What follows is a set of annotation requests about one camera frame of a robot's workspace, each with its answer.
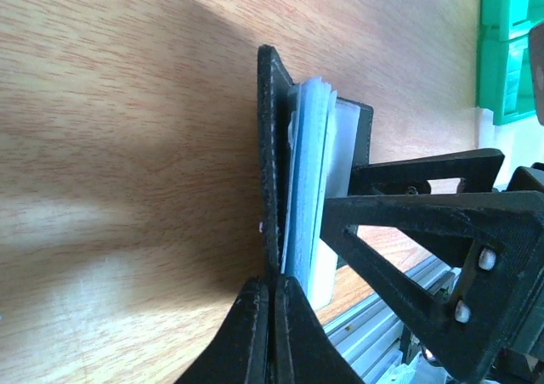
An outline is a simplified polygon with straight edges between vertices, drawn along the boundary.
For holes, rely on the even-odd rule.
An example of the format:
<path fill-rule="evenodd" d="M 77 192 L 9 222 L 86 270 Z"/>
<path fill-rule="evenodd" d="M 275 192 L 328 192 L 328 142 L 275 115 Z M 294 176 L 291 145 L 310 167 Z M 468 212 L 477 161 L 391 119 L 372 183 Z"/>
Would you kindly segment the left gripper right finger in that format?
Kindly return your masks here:
<path fill-rule="evenodd" d="M 361 383 L 332 345 L 302 287 L 280 275 L 271 289 L 268 383 Z"/>

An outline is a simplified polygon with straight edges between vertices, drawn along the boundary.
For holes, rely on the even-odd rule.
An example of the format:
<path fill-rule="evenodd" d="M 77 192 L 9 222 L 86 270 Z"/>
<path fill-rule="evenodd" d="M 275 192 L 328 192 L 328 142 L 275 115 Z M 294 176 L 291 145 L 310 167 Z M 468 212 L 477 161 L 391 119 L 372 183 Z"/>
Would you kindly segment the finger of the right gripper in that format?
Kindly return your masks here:
<path fill-rule="evenodd" d="M 462 273 L 434 298 L 354 232 L 396 228 Z M 509 345 L 543 285 L 538 191 L 360 195 L 329 199 L 320 236 L 458 380 L 481 380 Z"/>
<path fill-rule="evenodd" d="M 458 193 L 492 191 L 505 155 L 486 148 L 407 161 L 357 166 L 350 176 L 351 195 L 425 195 L 431 180 L 457 178 Z"/>

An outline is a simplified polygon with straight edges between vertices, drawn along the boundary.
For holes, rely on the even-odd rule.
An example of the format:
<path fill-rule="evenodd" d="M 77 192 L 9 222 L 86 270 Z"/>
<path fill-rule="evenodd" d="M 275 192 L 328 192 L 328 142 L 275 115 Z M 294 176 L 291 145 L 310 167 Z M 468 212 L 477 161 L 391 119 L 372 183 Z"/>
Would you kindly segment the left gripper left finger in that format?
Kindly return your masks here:
<path fill-rule="evenodd" d="M 264 383 L 267 372 L 269 288 L 250 278 L 217 334 L 178 383 Z"/>

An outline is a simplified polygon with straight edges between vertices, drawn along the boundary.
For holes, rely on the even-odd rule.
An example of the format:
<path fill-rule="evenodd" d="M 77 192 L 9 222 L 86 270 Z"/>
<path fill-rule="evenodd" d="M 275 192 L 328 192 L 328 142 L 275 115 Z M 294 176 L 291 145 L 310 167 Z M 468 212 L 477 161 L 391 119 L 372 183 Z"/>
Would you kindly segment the black leather card holder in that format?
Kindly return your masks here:
<path fill-rule="evenodd" d="M 287 126 L 288 94 L 295 82 L 275 47 L 258 48 L 258 151 L 263 197 L 265 271 L 270 278 L 281 272 L 285 242 L 286 199 L 290 152 Z"/>

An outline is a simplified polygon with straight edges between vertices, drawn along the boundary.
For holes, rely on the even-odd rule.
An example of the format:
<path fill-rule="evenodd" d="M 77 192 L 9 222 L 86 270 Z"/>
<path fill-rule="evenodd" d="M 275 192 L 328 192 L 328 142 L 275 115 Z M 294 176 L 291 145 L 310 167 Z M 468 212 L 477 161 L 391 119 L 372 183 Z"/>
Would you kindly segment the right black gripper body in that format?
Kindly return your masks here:
<path fill-rule="evenodd" d="M 506 191 L 543 192 L 543 165 L 518 167 Z M 513 339 L 497 354 L 488 380 L 543 383 L 543 286 L 531 294 L 531 300 Z"/>

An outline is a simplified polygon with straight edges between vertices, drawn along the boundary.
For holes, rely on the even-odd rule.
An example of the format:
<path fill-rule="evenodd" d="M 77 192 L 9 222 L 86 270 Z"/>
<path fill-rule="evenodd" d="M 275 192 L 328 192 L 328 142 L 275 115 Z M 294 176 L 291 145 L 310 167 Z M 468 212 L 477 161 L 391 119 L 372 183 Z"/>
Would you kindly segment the blue card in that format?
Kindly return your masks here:
<path fill-rule="evenodd" d="M 309 293 L 317 214 L 324 198 L 321 175 L 326 125 L 336 95 L 332 85 L 319 76 L 293 86 L 288 93 L 289 169 L 281 272 L 297 279 L 305 294 Z"/>

